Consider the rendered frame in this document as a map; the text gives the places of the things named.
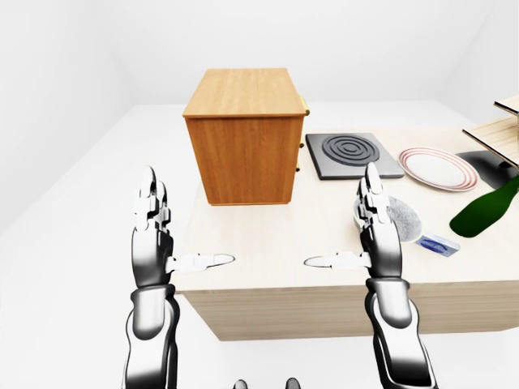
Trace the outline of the pale wooden shelf rack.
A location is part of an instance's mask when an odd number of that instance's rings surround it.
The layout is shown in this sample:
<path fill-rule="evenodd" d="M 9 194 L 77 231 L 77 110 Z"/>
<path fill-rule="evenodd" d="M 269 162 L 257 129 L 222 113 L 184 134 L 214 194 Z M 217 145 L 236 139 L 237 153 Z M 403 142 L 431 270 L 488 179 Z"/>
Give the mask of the pale wooden shelf rack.
<path fill-rule="evenodd" d="M 494 106 L 509 116 L 463 130 L 462 133 L 514 168 L 519 168 L 519 94 L 497 100 Z"/>

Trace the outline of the white plate with red rings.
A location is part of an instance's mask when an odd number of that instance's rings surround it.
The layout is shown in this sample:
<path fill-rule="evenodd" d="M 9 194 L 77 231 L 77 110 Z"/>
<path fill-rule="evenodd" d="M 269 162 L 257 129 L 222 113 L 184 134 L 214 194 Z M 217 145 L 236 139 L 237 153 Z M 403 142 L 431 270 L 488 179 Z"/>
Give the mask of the white plate with red rings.
<path fill-rule="evenodd" d="M 477 170 L 468 162 L 432 147 L 407 148 L 398 162 L 412 178 L 441 190 L 468 191 L 480 181 Z"/>

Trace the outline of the small blue white box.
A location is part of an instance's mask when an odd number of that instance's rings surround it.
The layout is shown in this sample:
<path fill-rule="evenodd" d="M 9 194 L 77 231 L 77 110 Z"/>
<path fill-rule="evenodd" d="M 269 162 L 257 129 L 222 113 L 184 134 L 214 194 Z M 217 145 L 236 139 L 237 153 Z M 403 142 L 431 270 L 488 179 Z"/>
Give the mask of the small blue white box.
<path fill-rule="evenodd" d="M 414 243 L 444 257 L 450 257 L 461 248 L 456 242 L 449 241 L 428 231 L 425 231 Z"/>

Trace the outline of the dark green bottle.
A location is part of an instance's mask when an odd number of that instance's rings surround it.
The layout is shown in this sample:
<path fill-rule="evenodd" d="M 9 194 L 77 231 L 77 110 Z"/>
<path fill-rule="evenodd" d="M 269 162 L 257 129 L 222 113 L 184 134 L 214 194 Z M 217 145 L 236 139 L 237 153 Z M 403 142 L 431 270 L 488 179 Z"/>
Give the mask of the dark green bottle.
<path fill-rule="evenodd" d="M 449 222 L 450 229 L 462 237 L 476 237 L 497 222 L 519 192 L 519 175 L 497 190 L 480 196 Z"/>

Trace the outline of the grey patterned bowl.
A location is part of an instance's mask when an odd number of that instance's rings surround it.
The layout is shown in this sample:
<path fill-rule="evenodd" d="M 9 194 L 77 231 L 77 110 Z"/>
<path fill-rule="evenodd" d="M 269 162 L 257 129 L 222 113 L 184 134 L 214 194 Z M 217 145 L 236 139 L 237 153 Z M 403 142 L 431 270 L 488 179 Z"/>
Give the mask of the grey patterned bowl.
<path fill-rule="evenodd" d="M 390 195 L 388 198 L 387 213 L 388 217 L 395 224 L 396 231 L 398 232 L 400 243 L 413 243 L 416 242 L 422 236 L 422 222 L 418 217 L 418 214 L 406 203 L 400 199 L 396 199 Z M 365 220 L 361 219 L 359 215 L 358 207 L 360 206 L 361 200 L 357 197 L 354 200 L 353 211 L 354 211 L 354 223 L 361 233 Z M 375 242 L 381 242 L 380 234 L 376 232 L 376 228 L 372 229 L 372 237 L 377 238 Z"/>

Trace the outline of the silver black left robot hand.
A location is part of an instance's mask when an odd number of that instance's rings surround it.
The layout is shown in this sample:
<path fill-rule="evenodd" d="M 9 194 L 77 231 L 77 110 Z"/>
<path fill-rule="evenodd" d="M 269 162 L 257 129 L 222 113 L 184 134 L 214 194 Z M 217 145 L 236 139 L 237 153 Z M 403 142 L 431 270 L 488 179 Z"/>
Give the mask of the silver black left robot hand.
<path fill-rule="evenodd" d="M 131 240 L 131 261 L 139 288 L 168 284 L 173 272 L 206 271 L 232 263 L 231 254 L 184 254 L 174 257 L 174 239 L 168 230 L 171 210 L 165 184 L 153 168 L 144 167 L 135 205 L 135 228 Z"/>

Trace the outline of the flat dark stove plate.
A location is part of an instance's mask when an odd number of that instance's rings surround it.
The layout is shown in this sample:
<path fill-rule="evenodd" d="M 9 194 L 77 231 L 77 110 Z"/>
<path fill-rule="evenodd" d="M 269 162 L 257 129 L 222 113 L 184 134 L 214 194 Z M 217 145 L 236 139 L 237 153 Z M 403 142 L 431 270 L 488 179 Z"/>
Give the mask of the flat dark stove plate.
<path fill-rule="evenodd" d="M 381 178 L 405 175 L 401 166 L 371 133 L 307 134 L 305 140 L 321 181 L 360 179 L 371 162 Z"/>

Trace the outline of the wooden cabinet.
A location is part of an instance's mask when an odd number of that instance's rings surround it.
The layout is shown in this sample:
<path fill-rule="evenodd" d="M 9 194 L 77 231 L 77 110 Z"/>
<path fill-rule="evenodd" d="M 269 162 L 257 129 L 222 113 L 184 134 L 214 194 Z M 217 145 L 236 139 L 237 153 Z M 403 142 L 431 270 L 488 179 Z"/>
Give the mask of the wooden cabinet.
<path fill-rule="evenodd" d="M 289 203 L 306 114 L 285 68 L 207 70 L 183 117 L 208 203 Z"/>

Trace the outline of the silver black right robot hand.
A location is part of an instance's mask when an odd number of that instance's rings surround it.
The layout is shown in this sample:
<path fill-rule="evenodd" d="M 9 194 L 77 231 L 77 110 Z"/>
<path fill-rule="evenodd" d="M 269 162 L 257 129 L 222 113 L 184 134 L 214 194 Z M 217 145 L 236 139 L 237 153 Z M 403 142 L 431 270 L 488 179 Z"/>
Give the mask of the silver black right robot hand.
<path fill-rule="evenodd" d="M 358 216 L 362 221 L 360 241 L 363 252 L 356 255 L 343 251 L 335 255 L 316 256 L 304 261 L 308 267 L 333 270 L 368 269 L 372 278 L 400 277 L 401 243 L 395 223 L 388 214 L 389 198 L 374 163 L 368 163 L 357 190 Z"/>

